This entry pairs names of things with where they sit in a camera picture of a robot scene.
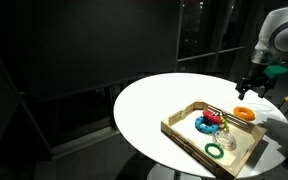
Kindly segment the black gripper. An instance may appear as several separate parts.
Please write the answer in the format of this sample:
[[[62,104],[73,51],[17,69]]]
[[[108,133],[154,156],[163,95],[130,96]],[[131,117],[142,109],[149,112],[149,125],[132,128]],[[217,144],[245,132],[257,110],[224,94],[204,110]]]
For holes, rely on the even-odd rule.
[[[260,87],[258,96],[263,98],[264,95],[272,89],[276,84],[275,79],[271,78],[241,78],[236,85],[236,90],[239,92],[238,99],[243,100],[245,93],[252,88]]]

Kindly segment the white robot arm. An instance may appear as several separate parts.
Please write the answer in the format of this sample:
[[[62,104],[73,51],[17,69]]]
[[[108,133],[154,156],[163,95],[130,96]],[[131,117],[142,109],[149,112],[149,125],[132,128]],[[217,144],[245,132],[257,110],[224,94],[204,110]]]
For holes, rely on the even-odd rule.
[[[238,98],[244,99],[248,90],[259,87],[258,96],[273,89],[276,80],[288,74],[288,7],[271,11],[258,36],[246,77],[237,81]]]

